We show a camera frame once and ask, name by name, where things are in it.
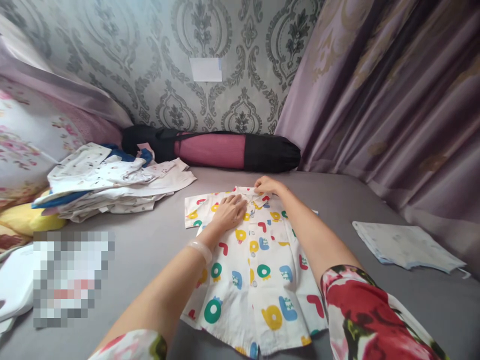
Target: yellow pillow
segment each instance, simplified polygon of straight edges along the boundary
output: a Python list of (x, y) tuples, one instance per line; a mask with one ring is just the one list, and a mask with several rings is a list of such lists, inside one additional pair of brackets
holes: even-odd
[(32, 209), (30, 203), (14, 206), (0, 213), (0, 225), (32, 237), (35, 231), (57, 230), (67, 223), (57, 215), (42, 216), (42, 212), (43, 209)]

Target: forearm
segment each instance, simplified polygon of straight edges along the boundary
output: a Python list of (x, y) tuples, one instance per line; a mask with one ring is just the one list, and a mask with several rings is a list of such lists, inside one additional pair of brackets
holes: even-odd
[(287, 187), (282, 186), (277, 194), (305, 251), (317, 284), (320, 285), (322, 275), (332, 266), (362, 267), (343, 241)]
[[(224, 231), (210, 225), (195, 240), (213, 251)], [(205, 266), (198, 250), (190, 246), (182, 249), (130, 304), (95, 351), (116, 337), (138, 329), (157, 331), (169, 346)]]

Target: floral sleeve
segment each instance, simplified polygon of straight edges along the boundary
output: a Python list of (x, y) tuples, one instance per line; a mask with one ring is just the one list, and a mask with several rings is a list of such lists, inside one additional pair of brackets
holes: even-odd
[(363, 270), (338, 265), (320, 283), (335, 359), (448, 359), (392, 295)]
[(153, 330), (134, 330), (121, 335), (93, 354), (89, 360), (165, 360), (167, 343)]

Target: gray patterned wallpaper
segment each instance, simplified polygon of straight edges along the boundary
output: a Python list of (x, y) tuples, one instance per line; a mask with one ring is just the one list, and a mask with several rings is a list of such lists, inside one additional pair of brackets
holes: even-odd
[[(136, 124), (273, 133), (324, 0), (0, 0), (55, 65)], [(222, 58), (193, 82), (189, 57)]]

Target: clear bracelet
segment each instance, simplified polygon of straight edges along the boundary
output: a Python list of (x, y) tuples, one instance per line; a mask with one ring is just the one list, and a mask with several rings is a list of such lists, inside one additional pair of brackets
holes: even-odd
[(203, 257), (205, 258), (205, 261), (208, 264), (210, 264), (210, 262), (212, 261), (212, 252), (210, 251), (210, 249), (205, 246), (204, 244), (202, 244), (201, 242), (198, 242), (198, 241), (190, 241), (187, 246), (189, 247), (192, 247), (196, 250), (198, 250), (199, 253), (201, 253), (203, 255)]

